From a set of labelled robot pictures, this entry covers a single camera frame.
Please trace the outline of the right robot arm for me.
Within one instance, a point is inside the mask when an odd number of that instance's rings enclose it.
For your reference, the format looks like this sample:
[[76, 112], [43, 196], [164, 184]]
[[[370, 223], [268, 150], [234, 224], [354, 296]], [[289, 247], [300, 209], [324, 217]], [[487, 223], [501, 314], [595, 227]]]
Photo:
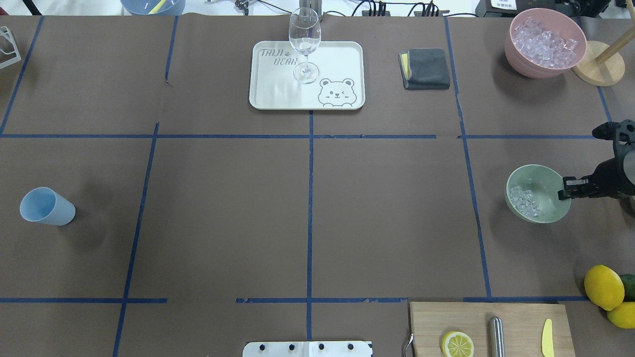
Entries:
[[613, 142], [614, 158], [597, 165], [589, 176], [563, 178], [558, 199], [612, 197], [622, 199], [635, 194], [635, 123], [633, 120], [606, 122], [592, 131], [597, 139]]

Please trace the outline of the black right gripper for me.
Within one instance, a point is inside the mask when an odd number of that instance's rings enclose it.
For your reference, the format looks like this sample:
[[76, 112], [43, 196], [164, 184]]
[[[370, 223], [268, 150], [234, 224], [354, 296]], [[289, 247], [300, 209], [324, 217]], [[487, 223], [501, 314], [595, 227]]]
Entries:
[[612, 197], [621, 199], [635, 194], [634, 178], [634, 133], [633, 120], [606, 122], [592, 130], [597, 139], [613, 142], [614, 158], [597, 165], [588, 177], [563, 177], [563, 189], [558, 191], [558, 199], [579, 197]]

